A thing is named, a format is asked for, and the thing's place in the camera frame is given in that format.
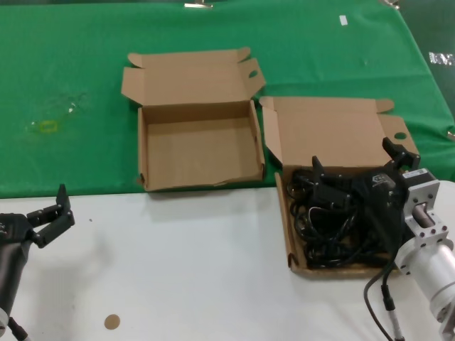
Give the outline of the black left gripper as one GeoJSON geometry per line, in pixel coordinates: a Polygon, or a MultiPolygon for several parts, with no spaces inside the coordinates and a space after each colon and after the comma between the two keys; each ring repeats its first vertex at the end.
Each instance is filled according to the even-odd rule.
{"type": "Polygon", "coordinates": [[[1,214],[1,309],[11,310],[14,305],[24,266],[28,261],[31,232],[33,242],[44,248],[75,224],[70,209],[66,186],[60,184],[55,204],[27,215],[1,214]]]}

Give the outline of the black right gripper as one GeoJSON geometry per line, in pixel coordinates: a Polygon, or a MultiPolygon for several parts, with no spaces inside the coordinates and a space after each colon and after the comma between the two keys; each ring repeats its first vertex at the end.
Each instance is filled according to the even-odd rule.
{"type": "Polygon", "coordinates": [[[405,190],[400,170],[417,170],[420,155],[402,144],[394,144],[388,137],[382,140],[382,147],[390,157],[384,166],[358,170],[351,177],[327,173],[313,156],[313,192],[316,201],[341,210],[351,207],[352,193],[360,210],[362,228],[379,241],[383,251],[393,255],[400,248],[404,229],[405,190]]]}

